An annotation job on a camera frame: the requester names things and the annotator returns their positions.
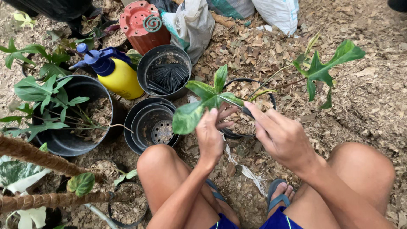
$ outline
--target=yellow spray bottle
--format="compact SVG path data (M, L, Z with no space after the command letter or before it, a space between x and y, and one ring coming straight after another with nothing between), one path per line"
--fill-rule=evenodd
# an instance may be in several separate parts
M113 47L88 51L88 46L84 43L78 45L77 51L86 55L84 60L70 69L90 65L98 74L99 81L108 90L125 99L135 99L144 93L138 83L137 73L131 68L130 58L126 54Z

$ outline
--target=flip-flop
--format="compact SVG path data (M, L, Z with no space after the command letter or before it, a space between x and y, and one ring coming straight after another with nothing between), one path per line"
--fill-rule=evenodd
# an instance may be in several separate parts
M275 207L280 201L284 201L284 204L286 207L288 207L290 205L290 200L288 199L288 197L286 195L284 195L284 193L278 195L274 200L271 200L271 196L273 195L273 193L276 191L277 186L280 183L287 183L285 180L283 179L275 179L269 187L269 192L267 193L267 214L270 212L270 210Z
M213 193L213 196L214 196L216 199L219 199L219 200L221 200L221 201L225 201L225 202L226 202L226 200L223 198L223 196L219 193L218 188L216 188L216 185L215 185L211 180L206 179L205 183L207 183L211 188L215 189L215 192L212 192L212 193Z

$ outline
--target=plastic bag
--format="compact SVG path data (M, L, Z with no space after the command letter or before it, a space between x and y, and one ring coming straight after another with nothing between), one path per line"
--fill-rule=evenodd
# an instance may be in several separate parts
M252 0L261 17L269 25L277 26L285 34L297 30L298 0Z
M244 19L254 14L252 0L206 0L209 10L216 14Z
M215 26L206 0L185 0L177 12L163 12L161 18L171 33L171 44L184 49L192 63L198 62Z

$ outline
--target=knife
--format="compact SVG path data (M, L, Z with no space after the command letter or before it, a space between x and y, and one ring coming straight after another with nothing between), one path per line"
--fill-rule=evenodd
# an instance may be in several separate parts
M240 109L242 110L242 112L243 112L244 114L249 115L250 117L252 117L252 119L255 119L255 118L253 117L252 113L250 112L250 110L249 110L247 107L245 107L245 106L240 106L240 105L238 105L237 103L235 103L235 102L233 102L233 101L231 101L230 99L225 98L225 97L222 97L222 99L223 99L223 100L226 100L228 103L231 103L231 104L237 106L238 108L240 108Z

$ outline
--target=leg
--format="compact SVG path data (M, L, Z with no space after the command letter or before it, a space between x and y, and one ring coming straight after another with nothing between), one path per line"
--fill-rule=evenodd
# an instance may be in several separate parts
M143 152L137 162L137 171L154 215L188 177L192 169L177 156L173 148L160 144L151 146ZM195 203L185 228L207 229L219 220L218 213L222 211L222 207L215 200L207 184L202 187L197 198L191 201ZM222 213L239 226L236 214Z
M385 214L395 177L386 156L370 146L344 143L332 150L328 163L349 187ZM306 184L284 214L305 229L339 229L321 196Z

